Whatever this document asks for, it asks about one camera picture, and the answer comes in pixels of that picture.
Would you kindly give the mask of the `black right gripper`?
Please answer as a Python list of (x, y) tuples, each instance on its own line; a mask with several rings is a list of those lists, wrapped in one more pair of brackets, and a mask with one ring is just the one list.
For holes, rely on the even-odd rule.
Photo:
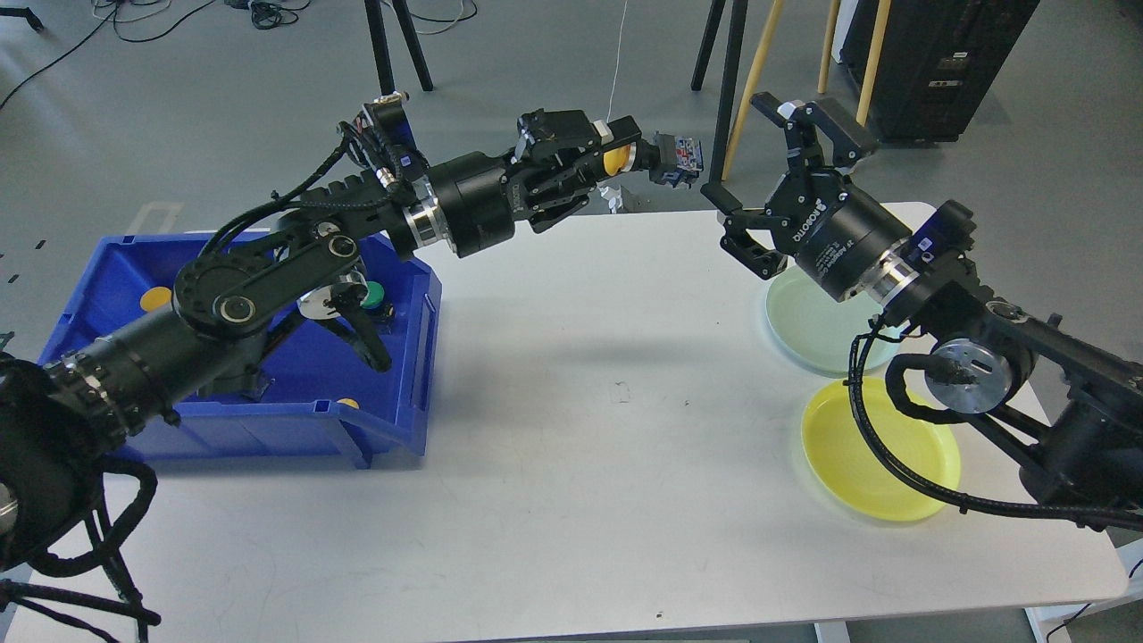
[[(768, 211), (744, 207), (719, 180), (701, 187), (720, 215), (720, 248), (761, 280), (780, 276), (791, 256), (833, 300), (845, 302), (861, 292), (862, 278), (882, 254), (912, 235), (846, 176), (880, 142), (833, 98), (781, 102), (759, 91), (750, 105), (784, 131), (788, 172)], [(761, 246), (751, 230), (772, 232), (776, 249)]]

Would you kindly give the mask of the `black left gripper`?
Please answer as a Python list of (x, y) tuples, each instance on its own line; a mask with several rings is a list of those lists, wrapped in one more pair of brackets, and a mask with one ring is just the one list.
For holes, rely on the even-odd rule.
[[(515, 224), (542, 233), (588, 204), (597, 184), (623, 172), (647, 172), (636, 164), (642, 130), (634, 116), (590, 121), (580, 110), (525, 113), (517, 121), (517, 163), (481, 152), (429, 167), (426, 180), (454, 252), (463, 257), (503, 243)], [(555, 167), (560, 152), (601, 164)]]

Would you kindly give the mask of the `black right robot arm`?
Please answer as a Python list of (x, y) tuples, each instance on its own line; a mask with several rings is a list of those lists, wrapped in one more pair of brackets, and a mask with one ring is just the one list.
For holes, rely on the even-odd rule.
[[(1140, 363), (1060, 330), (984, 286), (974, 262), (972, 209), (948, 200), (919, 230), (855, 186), (850, 171), (877, 139), (833, 99), (751, 105), (780, 127), (788, 171), (764, 207), (748, 209), (717, 180), (702, 188), (722, 217), (724, 251), (756, 276), (788, 260), (836, 302), (865, 294), (879, 307), (852, 341), (847, 388), (862, 437), (902, 483), (961, 513), (1140, 530)], [(864, 365), (885, 327), (930, 335), (928, 354), (895, 355), (892, 403), (934, 424), (969, 424), (1018, 464), (1032, 503), (961, 493), (903, 464), (876, 434)]]

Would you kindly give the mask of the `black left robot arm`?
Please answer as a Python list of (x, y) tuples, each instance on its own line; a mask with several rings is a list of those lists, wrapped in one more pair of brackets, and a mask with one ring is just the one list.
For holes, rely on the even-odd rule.
[(392, 364), (366, 310), (358, 267), (363, 240), (387, 236), (400, 259), (445, 240), (459, 257), (514, 234), (554, 227), (588, 204), (596, 186), (630, 171), (654, 183), (692, 183), (697, 143), (645, 140), (631, 116), (592, 121), (537, 110), (517, 121), (515, 146), (429, 164), (395, 91), (338, 124), (339, 143), (301, 186), (221, 225), (177, 272), (171, 302), (46, 365), (3, 354), (3, 570), (27, 564), (53, 578), (102, 566), (118, 598), (3, 580), (17, 604), (90, 630), (46, 606), (54, 601), (134, 620), (138, 640), (160, 617), (143, 606), (120, 554), (158, 489), (150, 465), (115, 449), (195, 392), (248, 389), (259, 365), (318, 294), (320, 324), (371, 369)]

